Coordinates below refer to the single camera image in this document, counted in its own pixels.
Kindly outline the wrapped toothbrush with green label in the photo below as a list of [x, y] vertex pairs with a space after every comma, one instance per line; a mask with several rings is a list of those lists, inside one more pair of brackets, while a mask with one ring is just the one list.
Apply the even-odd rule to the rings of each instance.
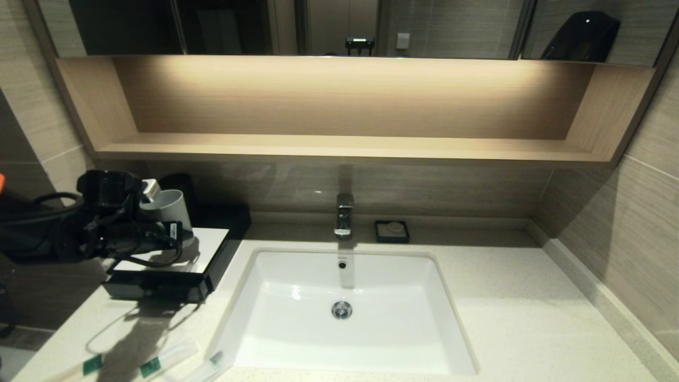
[[133, 369], [133, 374], [123, 382], [150, 382], [151, 379], [159, 377], [171, 368], [176, 367], [185, 360], [191, 358], [199, 352], [199, 345], [194, 340], [183, 340], [168, 346], [160, 351], [158, 355], [141, 363]]
[[148, 358], [141, 348], [113, 348], [51, 375], [44, 382], [133, 382]]

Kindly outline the wooden wall shelf niche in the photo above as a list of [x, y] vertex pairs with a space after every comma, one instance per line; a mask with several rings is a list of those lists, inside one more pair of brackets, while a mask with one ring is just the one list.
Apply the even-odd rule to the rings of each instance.
[[58, 58], [97, 159], [603, 167], [660, 67], [279, 56]]

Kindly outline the black amenity box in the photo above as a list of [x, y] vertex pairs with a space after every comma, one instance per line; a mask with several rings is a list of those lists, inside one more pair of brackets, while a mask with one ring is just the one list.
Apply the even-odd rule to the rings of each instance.
[[251, 224], [245, 205], [201, 206], [194, 228], [225, 228], [227, 237], [203, 273], [112, 271], [103, 288], [119, 300], [162, 300], [200, 303], [216, 290]]

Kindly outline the small item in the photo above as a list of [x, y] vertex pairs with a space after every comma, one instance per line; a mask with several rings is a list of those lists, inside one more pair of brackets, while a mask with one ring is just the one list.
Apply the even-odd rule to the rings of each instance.
[[213, 382], [233, 366], [233, 360], [222, 351], [213, 354], [179, 382]]

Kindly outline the wall mirror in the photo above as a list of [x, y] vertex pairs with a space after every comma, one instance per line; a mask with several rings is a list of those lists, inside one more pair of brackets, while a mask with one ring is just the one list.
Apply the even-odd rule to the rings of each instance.
[[543, 60], [570, 15], [621, 21], [606, 62], [654, 67], [679, 0], [34, 0], [61, 58], [160, 54]]

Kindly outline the black square soap dish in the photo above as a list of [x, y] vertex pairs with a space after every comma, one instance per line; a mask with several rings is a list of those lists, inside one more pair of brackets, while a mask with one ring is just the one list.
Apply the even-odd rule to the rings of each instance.
[[391, 221], [375, 221], [376, 242], [383, 242], [383, 244], [407, 244], [411, 241], [405, 221], [397, 221], [405, 226], [405, 233], [402, 235], [391, 235], [387, 228], [389, 222]]

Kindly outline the chrome sink faucet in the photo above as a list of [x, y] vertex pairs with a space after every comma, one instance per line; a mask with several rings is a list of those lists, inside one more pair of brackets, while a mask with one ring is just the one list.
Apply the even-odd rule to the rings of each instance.
[[352, 213], [355, 207], [352, 194], [337, 194], [336, 206], [337, 213], [333, 231], [337, 239], [346, 241], [352, 237]]

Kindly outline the grey plastic cup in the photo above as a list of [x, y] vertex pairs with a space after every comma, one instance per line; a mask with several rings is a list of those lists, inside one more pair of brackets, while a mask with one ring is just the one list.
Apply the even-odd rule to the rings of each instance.
[[139, 206], [145, 215], [157, 221], [179, 221], [182, 225], [181, 230], [178, 230], [182, 248], [191, 246], [195, 241], [184, 194], [179, 189], [162, 190], [153, 202], [140, 203]]

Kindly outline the black glossy wall dispenser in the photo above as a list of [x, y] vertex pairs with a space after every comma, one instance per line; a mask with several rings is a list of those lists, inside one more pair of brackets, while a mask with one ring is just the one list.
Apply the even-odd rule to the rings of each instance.
[[620, 20], [605, 12], [574, 13], [547, 44], [540, 59], [604, 63], [620, 26]]

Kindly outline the white ceramic sink basin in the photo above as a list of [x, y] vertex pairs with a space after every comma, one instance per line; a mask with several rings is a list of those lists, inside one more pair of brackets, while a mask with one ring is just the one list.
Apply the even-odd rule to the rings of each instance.
[[[353, 307], [338, 320], [337, 301]], [[258, 249], [214, 337], [235, 367], [475, 376], [427, 253]]]

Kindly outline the white square plate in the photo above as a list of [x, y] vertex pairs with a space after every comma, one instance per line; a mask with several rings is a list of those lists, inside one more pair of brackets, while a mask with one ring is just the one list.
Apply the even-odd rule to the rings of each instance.
[[216, 256], [216, 252], [222, 241], [227, 237], [228, 232], [228, 229], [225, 228], [194, 228], [194, 241], [182, 250], [182, 256], [176, 263], [165, 267], [152, 268], [123, 261], [112, 266], [112, 270], [203, 273], [213, 257]]

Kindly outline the black tumbler cup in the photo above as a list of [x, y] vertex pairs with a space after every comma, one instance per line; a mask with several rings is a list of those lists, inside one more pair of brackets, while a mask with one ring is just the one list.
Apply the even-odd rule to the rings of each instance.
[[191, 175], [186, 172], [176, 172], [168, 176], [163, 176], [159, 180], [162, 189], [177, 189], [184, 194], [185, 205], [189, 217], [196, 214], [197, 195]]

